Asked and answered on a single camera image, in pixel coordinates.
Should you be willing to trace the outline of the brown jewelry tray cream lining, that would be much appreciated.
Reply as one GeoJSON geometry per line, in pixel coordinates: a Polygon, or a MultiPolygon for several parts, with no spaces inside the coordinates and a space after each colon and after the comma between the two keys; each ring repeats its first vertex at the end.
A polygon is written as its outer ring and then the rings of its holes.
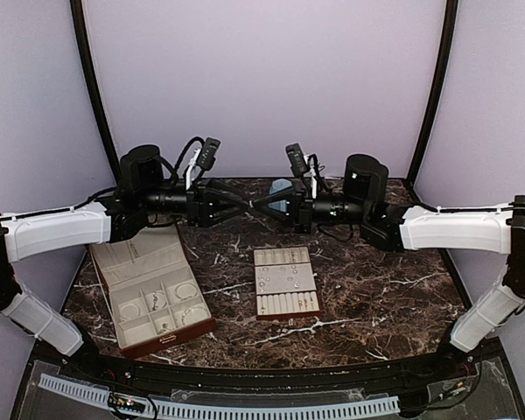
{"type": "Polygon", "coordinates": [[[258,320],[308,318],[322,314],[307,247],[256,249],[254,273],[258,320]]]}

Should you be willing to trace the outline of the brown jewelry box cream lining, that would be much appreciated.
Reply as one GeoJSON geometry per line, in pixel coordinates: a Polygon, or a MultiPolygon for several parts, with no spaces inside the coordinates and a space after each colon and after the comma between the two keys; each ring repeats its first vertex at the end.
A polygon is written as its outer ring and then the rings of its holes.
{"type": "Polygon", "coordinates": [[[92,245],[90,253],[125,358],[154,354],[216,329],[176,226],[145,228],[127,241],[92,245]],[[195,306],[210,317],[183,326],[183,311],[195,306]],[[160,333],[163,323],[170,330],[160,333]]]}

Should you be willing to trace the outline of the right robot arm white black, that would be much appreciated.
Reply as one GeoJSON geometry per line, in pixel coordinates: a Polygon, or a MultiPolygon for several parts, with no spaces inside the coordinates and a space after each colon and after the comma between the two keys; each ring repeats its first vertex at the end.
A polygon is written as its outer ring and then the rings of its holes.
{"type": "Polygon", "coordinates": [[[506,256],[493,286],[453,324],[429,361],[430,373],[446,380],[496,327],[525,307],[525,196],[488,207],[448,208],[385,200],[389,170],[376,158],[346,159],[341,192],[330,192],[317,166],[302,152],[287,150],[297,183],[252,203],[254,209],[299,233],[315,224],[356,226],[360,238],[382,251],[484,250],[506,256]]]}

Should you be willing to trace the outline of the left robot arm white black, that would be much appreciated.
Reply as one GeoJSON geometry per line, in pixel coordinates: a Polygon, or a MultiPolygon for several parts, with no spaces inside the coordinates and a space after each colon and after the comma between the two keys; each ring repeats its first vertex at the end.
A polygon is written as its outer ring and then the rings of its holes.
{"type": "Polygon", "coordinates": [[[117,243],[154,227],[151,216],[181,216],[191,226],[211,227],[246,212],[234,188],[200,174],[181,178],[158,146],[146,144],[120,159],[116,186],[76,206],[32,213],[0,213],[0,314],[71,359],[88,382],[106,374],[105,360],[86,348],[88,338],[15,276],[13,263],[72,246],[117,243]]]}

